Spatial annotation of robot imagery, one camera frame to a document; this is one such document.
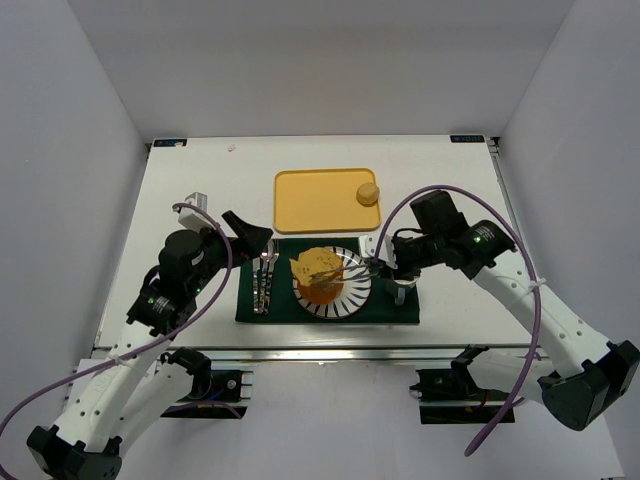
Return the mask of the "seeded bread slice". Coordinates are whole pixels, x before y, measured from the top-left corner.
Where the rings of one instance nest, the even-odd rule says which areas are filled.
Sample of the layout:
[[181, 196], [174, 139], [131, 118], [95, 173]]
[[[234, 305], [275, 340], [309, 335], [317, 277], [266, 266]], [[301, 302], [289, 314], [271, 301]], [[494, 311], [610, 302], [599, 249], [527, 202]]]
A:
[[289, 260], [292, 275], [302, 286], [330, 278], [343, 267], [342, 258], [333, 250], [313, 247]]

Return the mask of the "metal tongs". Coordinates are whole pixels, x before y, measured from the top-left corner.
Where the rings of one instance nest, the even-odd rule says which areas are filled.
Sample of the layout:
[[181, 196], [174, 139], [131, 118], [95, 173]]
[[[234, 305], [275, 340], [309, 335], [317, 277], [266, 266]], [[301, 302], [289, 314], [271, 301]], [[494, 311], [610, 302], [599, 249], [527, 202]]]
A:
[[348, 282], [360, 282], [376, 277], [379, 274], [379, 271], [380, 267], [377, 265], [351, 265], [340, 269], [313, 274], [309, 280], [309, 285], [333, 285]]

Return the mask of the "round orange bread loaf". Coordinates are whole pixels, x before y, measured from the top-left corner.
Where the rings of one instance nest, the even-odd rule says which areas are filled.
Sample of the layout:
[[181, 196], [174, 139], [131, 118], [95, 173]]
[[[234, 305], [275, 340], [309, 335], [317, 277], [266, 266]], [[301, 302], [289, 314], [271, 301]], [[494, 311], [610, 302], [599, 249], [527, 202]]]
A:
[[300, 297], [305, 301], [316, 305], [325, 305], [339, 297], [343, 289], [343, 284], [338, 282], [303, 285], [301, 282], [297, 281], [296, 288]]

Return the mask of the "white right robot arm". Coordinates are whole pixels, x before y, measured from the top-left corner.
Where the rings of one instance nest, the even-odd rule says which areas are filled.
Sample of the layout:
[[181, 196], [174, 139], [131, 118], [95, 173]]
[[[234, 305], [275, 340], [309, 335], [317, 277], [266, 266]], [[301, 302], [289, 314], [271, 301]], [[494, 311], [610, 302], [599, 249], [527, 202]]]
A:
[[639, 366], [638, 348], [611, 341], [569, 308], [537, 276], [522, 240], [494, 208], [491, 219], [469, 224], [451, 198], [455, 190], [423, 187], [402, 200], [419, 233], [403, 238], [382, 232], [374, 259], [394, 280], [413, 280], [437, 265], [458, 270], [530, 333], [523, 357], [466, 347], [449, 370], [456, 392], [505, 392], [501, 414], [524, 397], [565, 427], [584, 430], [627, 392]]

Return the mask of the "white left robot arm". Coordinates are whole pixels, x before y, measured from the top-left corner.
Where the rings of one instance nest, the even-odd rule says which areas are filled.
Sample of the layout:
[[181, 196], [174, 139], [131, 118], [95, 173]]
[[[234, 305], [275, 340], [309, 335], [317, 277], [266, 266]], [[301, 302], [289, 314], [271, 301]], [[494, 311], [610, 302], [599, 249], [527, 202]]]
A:
[[257, 258], [273, 232], [227, 211], [229, 238], [206, 212], [193, 213], [194, 226], [166, 238], [108, 359], [86, 370], [86, 388], [50, 427], [29, 435], [30, 452], [52, 478], [116, 478], [126, 449], [175, 402], [207, 398], [211, 361], [196, 350], [182, 347], [157, 373], [149, 370], [198, 312], [196, 298], [216, 274]]

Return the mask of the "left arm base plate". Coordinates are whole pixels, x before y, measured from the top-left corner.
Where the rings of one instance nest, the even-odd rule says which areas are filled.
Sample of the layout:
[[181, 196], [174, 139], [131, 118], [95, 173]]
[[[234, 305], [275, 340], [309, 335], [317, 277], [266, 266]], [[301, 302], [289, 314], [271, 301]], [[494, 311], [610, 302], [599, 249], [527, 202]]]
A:
[[242, 419], [252, 396], [254, 372], [213, 369], [208, 381], [166, 410], [161, 417], [173, 419]]

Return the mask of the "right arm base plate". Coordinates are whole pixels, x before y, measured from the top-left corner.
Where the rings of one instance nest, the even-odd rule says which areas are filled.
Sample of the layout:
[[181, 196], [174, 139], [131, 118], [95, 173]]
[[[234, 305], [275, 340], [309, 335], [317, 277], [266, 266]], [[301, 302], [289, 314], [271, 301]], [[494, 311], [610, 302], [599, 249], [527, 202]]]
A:
[[469, 389], [451, 369], [420, 369], [409, 392], [419, 404], [422, 425], [484, 425], [500, 410], [507, 394]]

